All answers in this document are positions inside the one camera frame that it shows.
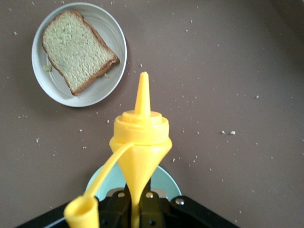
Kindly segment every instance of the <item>bread crust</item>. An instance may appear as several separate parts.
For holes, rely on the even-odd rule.
[[[97,71],[96,73],[92,74],[90,76],[90,78],[88,80],[86,80],[85,83],[83,83],[80,87],[78,87],[76,90],[72,90],[71,89],[71,85],[69,83],[69,81],[67,80],[66,76],[64,75],[64,73],[59,69],[59,67],[53,62],[53,60],[49,57],[49,55],[47,56],[47,58],[49,59],[51,65],[58,71],[58,73],[64,78],[65,83],[67,84],[67,86],[70,88],[71,94],[72,95],[79,95],[80,93],[82,93],[86,88],[88,88],[98,77],[103,76],[106,72],[108,72],[115,64],[119,64],[120,60],[117,57],[117,55],[106,45],[106,43],[104,42],[104,40],[101,38],[101,36],[98,34],[98,32],[94,29],[94,27],[82,16],[82,14],[76,10],[65,10],[61,13],[59,13],[57,16],[55,16],[50,23],[46,26],[46,28],[44,29],[43,35],[42,35],[42,47],[44,49],[44,51],[46,53],[48,53],[48,49],[45,46],[45,31],[48,29],[48,27],[56,20],[60,19],[60,16],[62,14],[66,14],[66,13],[72,13],[75,14],[77,17],[79,17],[82,22],[88,26],[90,28],[90,30],[92,31],[93,36],[98,40],[98,43],[100,45],[102,45],[105,49],[107,49],[107,51],[111,52],[113,57],[111,59],[109,59],[105,64],[103,64],[99,71]]]

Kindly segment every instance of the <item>plate rim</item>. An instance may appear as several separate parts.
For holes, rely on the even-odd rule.
[[[35,60],[34,58],[37,58],[39,57],[38,55],[38,45],[39,45],[39,37],[40,37],[40,33],[42,32],[42,29],[57,15],[59,14],[60,12],[64,11],[64,10],[67,10],[67,9],[70,9],[71,7],[73,6],[88,6],[88,7],[92,7],[92,8],[96,8],[100,11],[102,11],[103,13],[105,13],[113,22],[114,24],[117,26],[118,30],[119,30],[119,33],[120,35],[122,36],[122,39],[123,39],[123,48],[124,48],[124,62],[120,63],[120,64],[123,64],[123,67],[122,67],[122,70],[121,70],[121,73],[117,79],[117,82],[114,84],[114,86],[109,90],[109,92],[107,94],[105,94],[104,96],[101,96],[100,98],[94,100],[94,101],[91,101],[91,102],[85,102],[85,103],[78,103],[78,102],[75,102],[77,100],[77,96],[75,96],[75,99],[71,98],[74,102],[70,102],[70,100],[64,100],[64,99],[58,99],[56,98],[56,96],[53,96],[50,94],[50,92],[48,92],[45,88],[45,86],[42,84],[39,76],[38,76],[38,72],[36,70],[36,66],[35,66]],[[36,80],[38,81],[40,87],[42,88],[42,90],[50,97],[52,98],[53,100],[55,100],[56,102],[62,104],[62,105],[66,105],[66,106],[69,106],[69,107],[88,107],[88,106],[91,106],[91,105],[94,105],[102,100],[104,100],[105,98],[107,98],[113,91],[114,89],[118,86],[119,82],[121,81],[123,75],[124,75],[124,71],[125,71],[125,68],[126,68],[126,63],[127,63],[127,44],[126,44],[126,39],[125,39],[125,36],[124,36],[124,32],[123,30],[121,29],[120,25],[118,24],[118,22],[116,21],[116,19],[108,12],[106,11],[105,9],[97,6],[97,5],[94,5],[92,3],[87,3],[87,2],[73,2],[73,3],[69,3],[69,4],[66,4],[66,5],[63,5],[61,7],[58,7],[56,8],[55,10],[53,10],[52,12],[50,12],[44,19],[43,21],[41,22],[41,24],[39,25],[36,33],[35,33],[35,36],[34,36],[34,40],[33,40],[33,44],[32,44],[32,51],[31,51],[31,61],[32,61],[32,67],[33,67],[33,71],[34,71],[34,75],[36,77]]]

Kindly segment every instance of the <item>white plate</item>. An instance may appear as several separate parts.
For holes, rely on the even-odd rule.
[[[51,72],[42,69],[44,65],[50,64],[41,44],[43,31],[57,14],[67,9],[79,11],[120,59],[120,63],[107,73],[109,78],[104,76],[98,78],[78,96],[71,94],[63,77],[54,68]],[[122,78],[126,62],[127,45],[120,26],[107,11],[89,3],[67,4],[50,13],[39,26],[32,47],[32,65],[40,86],[55,101],[71,107],[93,105],[106,98],[116,88]]]

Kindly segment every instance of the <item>light blue bowl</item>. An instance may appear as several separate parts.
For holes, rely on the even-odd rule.
[[[102,169],[100,167],[91,177],[86,189],[91,185],[93,180],[96,178],[99,171]],[[116,188],[124,188],[125,187],[125,178],[124,175],[118,165],[116,163],[114,167],[111,169],[107,177],[105,178],[103,184],[98,189],[97,193],[95,194],[96,197],[101,201],[103,200],[108,191]],[[158,166],[151,177],[151,189],[161,189],[166,191],[167,198],[170,201],[174,197],[180,196],[181,191],[177,186],[174,179],[167,173],[163,168]]]

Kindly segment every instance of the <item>nozzle tip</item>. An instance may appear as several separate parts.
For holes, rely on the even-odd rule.
[[[142,72],[139,78],[134,113],[143,117],[149,117],[151,114],[149,75],[147,72]]]

